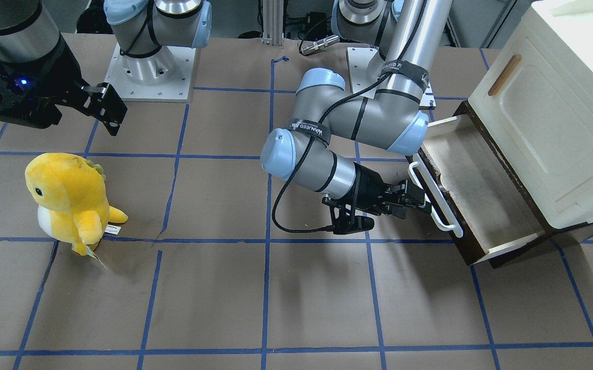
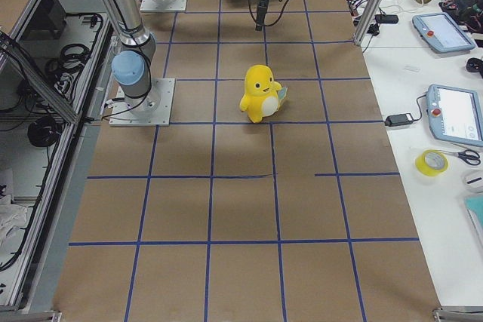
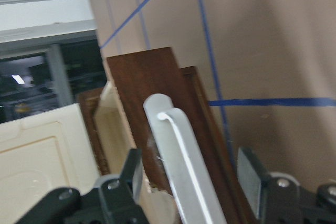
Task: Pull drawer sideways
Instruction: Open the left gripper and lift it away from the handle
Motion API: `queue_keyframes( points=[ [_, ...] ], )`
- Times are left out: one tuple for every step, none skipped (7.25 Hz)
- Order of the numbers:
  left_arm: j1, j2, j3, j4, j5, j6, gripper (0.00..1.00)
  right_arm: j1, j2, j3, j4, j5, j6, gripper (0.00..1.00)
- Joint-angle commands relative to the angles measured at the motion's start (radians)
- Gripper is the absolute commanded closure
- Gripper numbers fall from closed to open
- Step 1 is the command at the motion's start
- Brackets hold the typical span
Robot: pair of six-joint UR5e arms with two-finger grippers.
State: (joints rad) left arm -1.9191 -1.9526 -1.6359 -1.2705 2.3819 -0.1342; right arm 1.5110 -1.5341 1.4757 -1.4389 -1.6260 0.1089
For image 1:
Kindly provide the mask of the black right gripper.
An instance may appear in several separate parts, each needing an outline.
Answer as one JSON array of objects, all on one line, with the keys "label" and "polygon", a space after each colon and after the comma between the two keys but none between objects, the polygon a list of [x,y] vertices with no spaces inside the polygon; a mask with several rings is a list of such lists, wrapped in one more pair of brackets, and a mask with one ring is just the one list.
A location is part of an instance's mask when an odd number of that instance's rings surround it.
[{"label": "black right gripper", "polygon": [[39,59],[0,61],[0,121],[45,129],[61,120],[58,104],[95,117],[111,136],[117,136],[128,110],[112,84],[87,86],[61,35],[56,47]]}]

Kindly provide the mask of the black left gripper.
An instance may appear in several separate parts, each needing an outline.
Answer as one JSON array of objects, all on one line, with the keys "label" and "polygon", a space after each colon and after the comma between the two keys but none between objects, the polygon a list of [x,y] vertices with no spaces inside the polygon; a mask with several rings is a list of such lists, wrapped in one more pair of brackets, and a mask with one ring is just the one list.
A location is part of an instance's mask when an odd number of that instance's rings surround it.
[{"label": "black left gripper", "polygon": [[409,179],[400,180],[397,185],[385,183],[376,171],[358,163],[354,167],[356,176],[350,190],[350,204],[356,209],[377,216],[386,214],[400,219],[406,219],[409,210],[431,214],[431,203],[426,203],[425,191],[416,183]]}]

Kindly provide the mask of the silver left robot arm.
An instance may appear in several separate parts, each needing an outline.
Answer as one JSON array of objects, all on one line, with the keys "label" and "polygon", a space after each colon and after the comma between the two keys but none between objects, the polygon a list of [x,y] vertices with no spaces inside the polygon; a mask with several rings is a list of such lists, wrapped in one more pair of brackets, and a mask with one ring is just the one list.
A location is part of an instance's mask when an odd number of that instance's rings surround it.
[{"label": "silver left robot arm", "polygon": [[429,71],[450,1],[337,1],[332,30],[373,45],[368,66],[374,96],[346,91],[344,78],[326,68],[305,73],[284,128],[266,139],[261,164],[271,175],[374,215],[405,217],[414,202],[378,173],[328,148],[339,136],[405,156],[418,151],[428,117],[420,112]]}]

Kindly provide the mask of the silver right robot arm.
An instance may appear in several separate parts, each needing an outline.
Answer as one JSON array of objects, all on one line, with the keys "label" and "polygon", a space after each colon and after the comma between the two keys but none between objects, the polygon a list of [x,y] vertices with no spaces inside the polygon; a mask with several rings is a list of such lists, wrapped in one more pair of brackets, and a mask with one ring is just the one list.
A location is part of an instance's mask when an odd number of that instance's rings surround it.
[{"label": "silver right robot arm", "polygon": [[[170,47],[203,48],[212,9],[207,1],[105,1],[128,78],[151,86],[175,73]],[[41,1],[0,1],[0,121],[45,129],[62,118],[59,105],[102,122],[116,136],[127,114],[108,83],[90,86]]]}]

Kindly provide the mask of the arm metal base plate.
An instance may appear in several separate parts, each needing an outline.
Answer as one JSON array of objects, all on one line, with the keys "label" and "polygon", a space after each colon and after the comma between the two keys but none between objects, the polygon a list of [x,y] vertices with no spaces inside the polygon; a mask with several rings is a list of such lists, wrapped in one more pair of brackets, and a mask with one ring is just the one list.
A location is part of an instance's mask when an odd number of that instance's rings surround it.
[{"label": "arm metal base plate", "polygon": [[197,49],[164,46],[155,55],[135,59],[116,45],[105,74],[124,101],[187,102]]},{"label": "arm metal base plate", "polygon": [[[376,82],[376,72],[371,71],[371,68],[380,66],[375,58],[377,52],[378,49],[374,47],[348,47],[347,59],[350,86],[353,93],[357,93]],[[419,107],[420,109],[435,109],[437,107],[437,101],[430,84],[426,86]]]}]

